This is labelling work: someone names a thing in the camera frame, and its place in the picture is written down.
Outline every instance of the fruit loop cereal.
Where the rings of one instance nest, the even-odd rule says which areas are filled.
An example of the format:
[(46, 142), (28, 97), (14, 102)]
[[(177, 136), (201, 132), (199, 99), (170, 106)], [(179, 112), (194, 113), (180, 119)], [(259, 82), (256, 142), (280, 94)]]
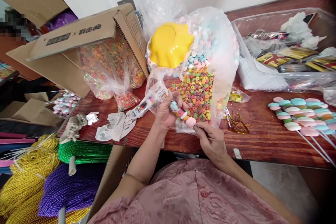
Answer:
[(168, 90), (179, 91), (185, 103), (193, 106), (187, 110), (187, 115), (196, 119), (196, 122), (207, 121), (211, 124), (211, 101), (214, 75), (208, 73), (207, 66), (197, 69), (188, 69), (181, 83), (173, 83)]
[(80, 47), (78, 52), (84, 80), (98, 99), (114, 95), (119, 112), (140, 101), (131, 91), (141, 87), (145, 76), (118, 29), (114, 38)]

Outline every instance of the bag of candy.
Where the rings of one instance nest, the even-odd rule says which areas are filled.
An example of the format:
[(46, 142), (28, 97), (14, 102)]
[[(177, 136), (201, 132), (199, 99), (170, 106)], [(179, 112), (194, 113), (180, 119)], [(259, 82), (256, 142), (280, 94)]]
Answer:
[(101, 100), (116, 99), (118, 111), (124, 111), (141, 100), (132, 93), (141, 87), (145, 76), (125, 39), (116, 37), (78, 48), (84, 80)]
[[(193, 103), (187, 115), (196, 121), (207, 121), (219, 127), (225, 114), (232, 83), (239, 62), (239, 46), (230, 21), (222, 10), (201, 8), (177, 22), (186, 23), (194, 42), (181, 66), (175, 69), (155, 68), (146, 86), (165, 85), (168, 91), (179, 91), (186, 103)], [(157, 97), (149, 107), (156, 113)], [(176, 131), (195, 134), (184, 120), (177, 119)]]

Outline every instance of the wooden table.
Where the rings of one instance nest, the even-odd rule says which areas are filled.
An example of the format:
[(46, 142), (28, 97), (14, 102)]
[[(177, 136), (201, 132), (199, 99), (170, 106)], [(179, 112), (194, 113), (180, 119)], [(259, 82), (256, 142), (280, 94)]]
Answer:
[[(259, 13), (303, 8), (303, 7), (328, 7), (330, 10), (330, 0), (282, 0), (277, 3), (270, 3), (263, 6), (251, 7), (235, 12), (227, 13), (230, 20), (239, 17), (249, 16)], [(237, 77), (234, 85), (239, 87), (239, 78)], [(140, 99), (145, 96), (145, 83), (133, 93)], [(248, 125), (250, 134), (238, 134), (227, 130), (226, 121), (222, 120), (220, 128), (225, 135), (227, 152), (235, 158), (234, 148), (239, 149), (242, 159), (251, 161), (273, 162), (295, 166), (332, 168), (319, 154), (313, 150), (296, 132), (289, 132), (283, 126), (283, 123), (277, 119), (272, 111), (267, 107), (274, 97), (292, 98), (317, 98), (323, 100), (321, 95), (310, 93), (266, 93), (245, 91), (251, 100), (247, 103), (229, 103), (230, 111), (238, 112), (243, 122)], [(81, 99), (72, 115), (78, 113), (88, 114), (93, 111), (99, 111), (99, 121), (92, 126), (85, 126), (80, 131), (80, 139), (84, 141), (96, 141), (95, 135), (98, 127), (108, 124), (107, 116), (109, 113), (117, 112), (117, 105), (114, 99), (102, 101), (96, 99), (92, 92)], [(140, 147), (153, 124), (154, 115), (148, 112), (144, 117), (136, 122), (134, 129), (120, 142), (108, 141), (108, 144), (126, 145)], [(336, 160), (336, 150), (321, 137), (317, 137), (320, 145), (325, 149), (328, 155)], [(164, 149), (168, 151), (184, 153), (202, 153), (199, 139), (196, 136), (188, 134), (176, 134), (174, 130), (169, 130), (164, 143)]]

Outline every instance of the plastic storage bin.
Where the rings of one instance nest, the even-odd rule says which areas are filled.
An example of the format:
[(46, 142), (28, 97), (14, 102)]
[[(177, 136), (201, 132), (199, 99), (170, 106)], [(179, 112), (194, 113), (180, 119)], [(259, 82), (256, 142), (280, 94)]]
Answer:
[(306, 15), (317, 13), (309, 27), (313, 30), (313, 36), (327, 36), (318, 44), (317, 51), (321, 52), (327, 47), (336, 47), (336, 17), (319, 8), (292, 9), (236, 19), (231, 23), (240, 45), (238, 73), (241, 85), (245, 89), (268, 92), (306, 92), (336, 85), (336, 72), (273, 72), (272, 69), (256, 62), (245, 45), (243, 37), (249, 33), (254, 33), (257, 29), (263, 29), (266, 32), (280, 31), (281, 25), (298, 12), (305, 12)]

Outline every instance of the pink floral shirt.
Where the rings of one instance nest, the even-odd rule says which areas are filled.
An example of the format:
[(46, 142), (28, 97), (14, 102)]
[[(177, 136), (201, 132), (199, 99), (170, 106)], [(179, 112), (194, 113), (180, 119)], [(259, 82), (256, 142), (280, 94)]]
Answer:
[(277, 212), (209, 160), (176, 161), (135, 198), (104, 206), (89, 224), (287, 223)]

